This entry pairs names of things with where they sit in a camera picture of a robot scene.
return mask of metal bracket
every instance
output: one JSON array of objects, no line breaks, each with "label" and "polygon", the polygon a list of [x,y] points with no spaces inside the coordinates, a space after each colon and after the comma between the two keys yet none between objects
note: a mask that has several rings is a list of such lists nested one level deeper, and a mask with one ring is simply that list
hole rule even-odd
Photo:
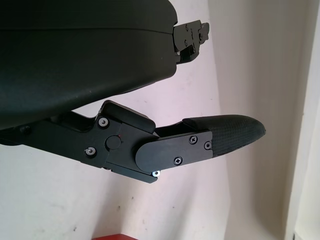
[{"label": "metal bracket", "polygon": [[179,134],[144,144],[135,156],[142,171],[154,172],[213,158],[211,131]]},{"label": "metal bracket", "polygon": [[200,45],[209,39],[209,23],[200,20],[173,28],[174,51],[177,64],[188,63],[199,55]]}]

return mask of carbon fiber texture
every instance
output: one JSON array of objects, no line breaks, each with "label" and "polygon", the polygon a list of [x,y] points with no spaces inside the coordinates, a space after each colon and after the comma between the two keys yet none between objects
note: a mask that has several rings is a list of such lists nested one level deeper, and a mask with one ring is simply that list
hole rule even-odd
[{"label": "carbon fiber texture", "polygon": [[212,132],[213,157],[218,157],[253,143],[266,134],[258,120],[243,115],[219,115],[182,120],[193,129]]}]

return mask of black metal plate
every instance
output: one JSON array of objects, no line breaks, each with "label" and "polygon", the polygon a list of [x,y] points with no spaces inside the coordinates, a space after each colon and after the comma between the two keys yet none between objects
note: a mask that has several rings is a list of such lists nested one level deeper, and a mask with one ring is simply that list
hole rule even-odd
[{"label": "black metal plate", "polygon": [[[196,144],[190,144],[191,136],[197,137]],[[144,144],[135,156],[136,165],[145,172],[178,167],[176,157],[182,158],[182,165],[213,158],[213,151],[205,149],[205,143],[212,140],[212,132],[180,134],[173,137],[159,138]]]}]

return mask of red object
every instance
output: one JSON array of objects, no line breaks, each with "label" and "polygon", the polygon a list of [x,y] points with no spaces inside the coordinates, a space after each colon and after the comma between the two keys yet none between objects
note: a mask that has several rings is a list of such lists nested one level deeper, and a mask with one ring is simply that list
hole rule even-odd
[{"label": "red object", "polygon": [[138,240],[123,234],[117,234],[112,236],[102,236],[98,238],[93,238],[92,240]]}]

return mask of white wall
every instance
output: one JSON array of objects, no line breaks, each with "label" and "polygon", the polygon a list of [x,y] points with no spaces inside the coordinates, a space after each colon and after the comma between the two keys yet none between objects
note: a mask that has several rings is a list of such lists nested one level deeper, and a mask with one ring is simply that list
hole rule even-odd
[{"label": "white wall", "polygon": [[221,112],[254,117],[266,128],[265,137],[226,156],[231,196],[226,240],[284,236],[307,3],[209,1]]},{"label": "white wall", "polygon": [[[172,3],[179,24],[209,21],[207,0]],[[212,38],[172,78],[112,99],[157,126],[219,115]],[[76,111],[95,116],[102,103]],[[0,240],[89,240],[117,233],[139,240],[222,240],[230,207],[224,156],[164,170],[147,184],[26,146],[0,145],[0,196]]]},{"label": "white wall", "polygon": [[317,50],[319,36],[316,35],[320,32],[319,26],[316,31],[316,25],[319,25],[317,21],[320,20],[319,0],[307,1],[305,19],[282,219],[285,224],[285,240],[292,239],[296,226],[317,116],[320,94],[319,72],[317,75],[320,55]]},{"label": "white wall", "polygon": [[320,239],[320,8],[313,6],[315,33],[307,74],[307,88],[289,213],[296,216],[295,231],[303,240]]}]

